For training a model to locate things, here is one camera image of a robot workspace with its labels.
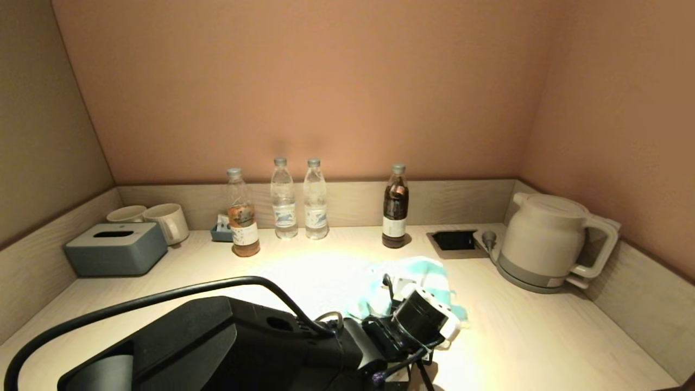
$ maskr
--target water bottle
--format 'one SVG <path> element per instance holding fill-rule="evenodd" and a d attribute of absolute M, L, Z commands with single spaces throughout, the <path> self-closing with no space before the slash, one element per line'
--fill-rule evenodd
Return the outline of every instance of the water bottle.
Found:
<path fill-rule="evenodd" d="M 231 250 L 240 257 L 250 257 L 261 249 L 251 191 L 241 177 L 241 168 L 230 168 L 227 177 L 227 213 L 234 234 Z"/>
<path fill-rule="evenodd" d="M 309 169 L 304 177 L 304 210 L 306 212 L 306 237 L 322 239 L 328 234 L 326 215 L 326 180 L 321 172 L 321 160 L 309 159 Z"/>
<path fill-rule="evenodd" d="M 270 198 L 277 237 L 290 239 L 297 236 L 294 182 L 287 170 L 287 159 L 283 157 L 275 158 L 275 172 L 270 178 Z"/>
<path fill-rule="evenodd" d="M 405 245 L 405 218 L 408 217 L 408 182 L 405 165 L 391 166 L 391 178 L 384 191 L 384 225 L 382 243 L 389 248 Z"/>

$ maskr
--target gray tissue box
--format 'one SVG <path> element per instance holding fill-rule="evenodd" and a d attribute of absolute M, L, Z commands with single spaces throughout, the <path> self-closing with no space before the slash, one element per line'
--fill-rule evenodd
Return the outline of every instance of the gray tissue box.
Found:
<path fill-rule="evenodd" d="M 97 224 L 63 246 L 81 277 L 141 276 L 167 252 L 157 223 Z"/>

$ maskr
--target wooden countertop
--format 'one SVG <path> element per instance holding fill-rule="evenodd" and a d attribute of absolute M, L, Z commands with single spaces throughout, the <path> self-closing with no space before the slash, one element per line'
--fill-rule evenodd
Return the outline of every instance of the wooden countertop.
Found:
<path fill-rule="evenodd" d="M 38 333 L 86 312 L 184 285 L 234 276 L 271 279 L 310 316 L 345 308 L 350 276 L 369 264 L 414 255 L 438 259 L 425 236 L 442 229 L 504 226 L 409 226 L 412 242 L 392 250 L 381 245 L 381 227 L 332 228 L 311 241 L 300 230 L 288 241 L 260 230 L 261 252 L 238 258 L 231 244 L 213 243 L 193 231 L 139 278 L 80 279 L 0 346 L 2 376 L 14 356 Z M 578 289 L 558 294 L 527 292 L 502 278 L 488 259 L 442 260 L 471 328 L 447 351 L 434 354 L 434 384 L 440 390 L 657 390 L 677 383 Z M 55 390 L 58 378 L 128 334 L 194 297 L 228 295 L 287 310 L 262 287 L 234 287 L 123 314 L 50 342 L 28 360 L 19 389 Z"/>

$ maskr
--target towel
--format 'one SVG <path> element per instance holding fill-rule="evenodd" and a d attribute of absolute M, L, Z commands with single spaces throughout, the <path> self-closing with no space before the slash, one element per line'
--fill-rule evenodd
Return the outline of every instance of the towel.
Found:
<path fill-rule="evenodd" d="M 354 286 L 354 300 L 351 300 L 345 313 L 355 319 L 364 319 L 368 315 L 384 317 L 391 313 L 391 297 L 382 284 L 384 274 L 388 274 L 393 283 L 393 296 L 402 300 L 400 291 L 410 282 L 421 286 L 434 295 L 442 304 L 451 307 L 451 312 L 461 321 L 467 323 L 468 313 L 460 305 L 454 305 L 452 296 L 456 293 L 449 289 L 448 274 L 441 262 L 428 257 L 411 257 L 371 266 L 367 273 Z"/>

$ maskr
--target power cord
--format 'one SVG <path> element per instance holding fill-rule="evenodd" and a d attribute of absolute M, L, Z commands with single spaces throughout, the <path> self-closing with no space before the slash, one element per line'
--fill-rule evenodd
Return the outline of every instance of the power cord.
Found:
<path fill-rule="evenodd" d="M 393 282 L 391 282 L 391 277 L 388 274 L 384 274 L 382 278 L 382 284 L 389 288 L 389 297 L 391 298 L 391 311 L 393 311 L 394 300 L 393 300 Z"/>
<path fill-rule="evenodd" d="M 436 340 L 430 342 L 429 344 L 425 344 L 425 347 L 428 349 L 434 349 L 437 346 L 439 346 L 441 343 L 443 343 L 445 340 L 446 340 L 446 338 L 444 338 L 440 335 L 439 338 L 437 338 Z"/>
<path fill-rule="evenodd" d="M 490 255 L 490 260 L 492 263 L 495 265 L 497 264 L 497 259 L 495 258 L 495 255 L 492 253 L 492 248 L 495 247 L 495 242 L 497 241 L 497 234 L 492 231 L 485 231 L 482 234 L 482 242 L 485 245 L 485 248 L 487 249 L 488 254 Z"/>
<path fill-rule="evenodd" d="M 425 354 L 427 354 L 427 349 L 425 347 L 421 347 L 413 354 L 410 356 L 407 360 L 403 362 L 399 362 L 398 364 L 389 367 L 388 369 L 385 369 L 384 371 L 377 372 L 372 375 L 372 383 L 374 386 L 378 389 L 381 387 L 386 379 L 393 375 L 394 373 L 400 371 L 401 369 L 410 366 L 413 362 L 416 362 L 417 360 L 422 359 L 425 357 Z"/>
<path fill-rule="evenodd" d="M 19 383 L 19 371 L 22 370 L 22 365 L 26 360 L 41 346 L 44 346 L 51 340 L 60 337 L 63 334 L 69 333 L 80 327 L 87 326 L 116 315 L 124 314 L 132 310 L 138 310 L 140 308 L 149 307 L 150 305 L 155 305 L 159 303 L 164 303 L 165 301 L 174 300 L 176 298 L 181 298 L 184 296 L 190 296 L 192 294 L 198 294 L 202 292 L 214 291 L 222 288 L 237 287 L 240 285 L 260 285 L 271 291 L 275 296 L 279 297 L 283 303 L 285 303 L 290 310 L 292 310 L 304 324 L 306 324 L 311 330 L 316 331 L 321 337 L 335 337 L 335 332 L 326 328 L 322 324 L 316 321 L 312 321 L 299 306 L 287 296 L 287 294 L 280 289 L 274 282 L 263 277 L 247 276 L 247 277 L 235 277 L 226 278 L 224 280 L 217 280 L 212 282 L 205 282 L 202 284 L 189 285 L 187 287 L 172 289 L 170 291 L 161 292 L 158 294 L 152 294 L 150 296 L 145 296 L 137 298 L 135 300 L 126 301 L 125 303 L 120 303 L 112 305 L 110 307 L 90 312 L 88 314 L 82 315 L 75 319 L 71 319 L 57 326 L 54 326 L 43 333 L 34 337 L 33 340 L 29 341 L 28 344 L 24 345 L 15 357 L 10 361 L 10 365 L 5 373 L 5 391 L 18 391 Z"/>
<path fill-rule="evenodd" d="M 340 313 L 339 311 L 326 312 L 325 314 L 314 319 L 314 321 L 319 322 L 319 321 L 322 321 L 323 319 L 326 319 L 327 317 L 337 317 L 338 321 L 336 322 L 336 330 L 342 330 L 343 329 L 343 314 Z"/>
<path fill-rule="evenodd" d="M 423 383 L 425 384 L 425 388 L 427 391 L 434 391 L 434 385 L 432 385 L 432 380 L 430 379 L 430 375 L 425 371 L 425 366 L 423 365 L 422 359 L 417 360 L 415 364 L 418 366 L 418 369 L 420 370 L 420 377 L 423 378 Z"/>

